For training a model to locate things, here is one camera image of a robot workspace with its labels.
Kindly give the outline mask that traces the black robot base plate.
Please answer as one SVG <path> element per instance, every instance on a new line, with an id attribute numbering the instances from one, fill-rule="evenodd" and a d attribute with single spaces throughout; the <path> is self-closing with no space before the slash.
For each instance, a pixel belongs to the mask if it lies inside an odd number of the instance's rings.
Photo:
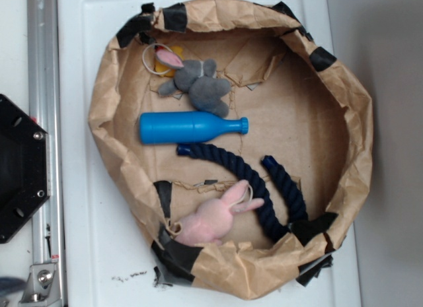
<path id="1" fill-rule="evenodd" d="M 1 95 L 1 243 L 6 244 L 49 198 L 47 133 Z"/>

